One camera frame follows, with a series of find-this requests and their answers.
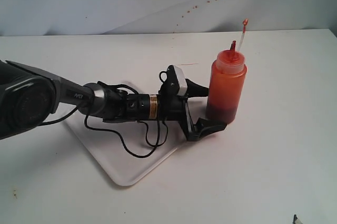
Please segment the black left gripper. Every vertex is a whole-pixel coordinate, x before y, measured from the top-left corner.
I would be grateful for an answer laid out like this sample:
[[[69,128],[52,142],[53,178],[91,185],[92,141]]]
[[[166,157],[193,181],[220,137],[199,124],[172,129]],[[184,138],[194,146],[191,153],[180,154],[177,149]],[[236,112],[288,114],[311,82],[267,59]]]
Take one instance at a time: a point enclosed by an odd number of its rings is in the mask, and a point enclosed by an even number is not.
[[[165,124],[167,121],[176,121],[181,127],[187,141],[199,141],[202,138],[223,131],[227,124],[222,121],[199,118],[194,124],[190,115],[188,99],[194,97],[207,97],[209,88],[196,84],[186,78],[187,91],[185,96],[169,94],[167,69],[160,72],[166,79],[161,80],[162,85],[158,94],[137,94],[136,120],[156,120]]]

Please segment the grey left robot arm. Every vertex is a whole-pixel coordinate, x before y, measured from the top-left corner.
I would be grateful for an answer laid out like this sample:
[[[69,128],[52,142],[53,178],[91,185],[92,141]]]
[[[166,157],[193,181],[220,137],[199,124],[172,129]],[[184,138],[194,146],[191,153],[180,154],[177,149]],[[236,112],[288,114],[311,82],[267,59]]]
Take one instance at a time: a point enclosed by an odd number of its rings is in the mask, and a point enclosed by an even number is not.
[[[207,87],[185,78],[170,65],[157,94],[139,93],[126,84],[79,85],[45,70],[12,61],[1,62],[1,138],[15,136],[45,123],[60,103],[105,123],[175,121],[187,141],[223,131],[226,124],[191,118],[188,99],[206,97]]]

